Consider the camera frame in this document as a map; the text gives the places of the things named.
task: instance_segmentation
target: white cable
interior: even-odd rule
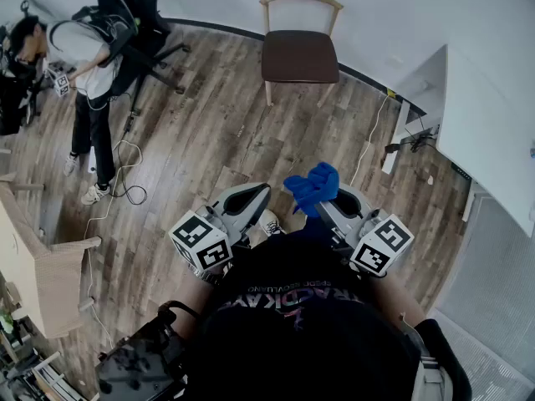
[[[119,144],[120,143],[126,143],[128,145],[131,145],[133,147],[135,147],[137,149],[137,151],[140,153],[140,158],[139,158],[139,161],[134,163],[133,165],[124,165],[124,166],[121,166],[119,168],[119,170],[117,171],[117,176],[115,177],[115,183],[114,183],[114,188],[113,190],[111,191],[111,200],[110,200],[110,204],[108,205],[108,210],[106,211],[106,215],[103,216],[103,217],[95,217],[95,218],[89,218],[89,220],[87,221],[87,226],[85,227],[85,232],[84,232],[84,239],[85,237],[87,236],[87,230],[89,229],[89,223],[91,221],[97,221],[97,220],[105,220],[106,218],[108,218],[108,215],[110,214],[110,208],[111,208],[111,204],[113,203],[114,201],[114,193],[115,193],[115,187],[117,186],[117,181],[119,180],[119,173],[124,169],[124,168],[133,168],[134,166],[138,166],[138,165],[141,165],[141,163],[143,162],[143,153],[141,153],[141,149],[135,145],[135,144],[132,144],[130,143],[129,141],[126,141],[126,140],[121,140],[119,141],[115,147],[113,148],[112,151],[114,151],[117,147],[119,147]],[[93,287],[93,265],[91,264],[91,252],[89,250],[87,250],[87,253],[88,253],[88,258],[89,258],[89,277],[90,277],[90,281],[91,283],[89,284],[89,288],[87,290],[87,298],[89,299],[90,298],[90,293],[91,293],[91,288]],[[104,324],[102,323],[102,321],[100,321],[99,319],[99,316],[97,315],[97,312],[94,310],[94,305],[91,305],[91,309],[93,310],[93,314],[94,314],[94,317],[96,318],[96,320],[98,321],[98,323],[102,326],[102,328],[104,329],[104,331],[106,332],[106,335],[108,336],[108,340],[110,341],[110,346],[111,348],[113,349],[114,348],[114,342],[113,340],[111,339],[111,335],[110,335],[110,332],[108,331],[108,329],[104,326]]]
[[[377,128],[377,124],[379,123],[379,114],[380,114],[381,110],[383,109],[383,106],[385,105],[385,102],[386,102],[387,98],[388,98],[388,94],[385,96],[385,99],[383,100],[383,104],[379,107],[379,111],[377,112],[377,120],[375,121],[375,126],[371,130],[371,132],[369,133],[368,145],[366,145],[366,148],[364,149],[364,153],[362,155],[360,155],[359,163],[357,164],[357,170],[354,172],[353,178],[351,179],[351,182],[349,183],[349,185],[353,185],[354,178],[357,176],[357,172],[359,172],[360,161],[362,160],[362,158],[364,157],[364,155],[368,151],[369,145],[371,144],[371,136],[374,134],[375,128]]]

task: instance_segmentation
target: wooden floor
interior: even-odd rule
[[[278,84],[273,90],[275,105],[268,108],[260,76],[261,42],[199,28],[178,28],[170,42],[181,40],[182,34],[192,52],[170,57],[164,73],[186,86],[186,93],[174,94],[149,79],[139,102],[140,117],[126,137],[144,157],[140,166],[127,172],[127,182],[145,187],[148,199],[141,206],[125,198],[115,200],[109,217],[89,226],[88,236],[103,238],[91,253],[92,295],[115,341],[150,320],[158,305],[184,287],[189,274],[166,232],[187,210],[231,185],[267,181],[273,188],[270,208],[283,226],[289,231],[301,228],[303,215],[292,216],[293,198],[283,190],[283,180],[306,175],[324,160],[349,183],[384,99],[376,89],[342,75],[322,109],[316,103],[324,87],[302,84]],[[111,105],[114,141],[122,134],[128,109],[126,95]],[[387,99],[354,186],[374,206],[395,213],[415,234],[399,274],[428,307],[461,242],[467,183],[431,147],[416,154],[405,148],[393,175],[381,171],[399,110],[399,103]],[[0,173],[16,170],[18,182],[46,185],[45,192],[21,192],[17,199],[50,244],[81,239],[88,219],[103,216],[110,200],[82,206],[79,198],[94,177],[84,169],[63,176],[73,121],[74,95],[60,99],[49,92],[36,123],[0,139],[0,147],[13,150],[11,157],[0,155]],[[123,161],[136,160],[129,146],[121,146],[120,152]],[[433,185],[427,184],[430,175]],[[256,229],[252,239],[259,242],[263,234]],[[89,287],[87,257],[83,279],[81,298]],[[49,353],[60,350],[64,356],[59,365],[69,381],[86,397],[95,394],[93,366],[97,353],[109,350],[109,345],[89,313],[85,325],[68,337],[38,338],[37,345]]]

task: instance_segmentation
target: white t-shirt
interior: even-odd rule
[[[88,26],[75,21],[63,22],[50,33],[55,23],[47,26],[47,43],[49,63],[63,61],[74,67],[91,62],[103,47],[108,45]],[[115,58],[107,67],[95,67],[76,78],[76,88],[90,99],[104,95],[111,88],[115,76],[119,72],[121,57]]]

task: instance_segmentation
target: white wall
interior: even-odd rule
[[[18,13],[20,1],[0,0],[0,22]],[[448,43],[489,78],[535,134],[535,0],[339,1],[345,6],[334,29],[340,62],[395,89]],[[44,2],[71,14],[95,0]],[[160,9],[164,16],[263,33],[258,0],[160,0]],[[272,14],[273,28],[321,28],[328,16],[300,2],[279,3]]]

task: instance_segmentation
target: brown chair seat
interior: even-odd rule
[[[270,31],[264,39],[262,78],[280,83],[337,83],[339,67],[331,38],[316,31]]]

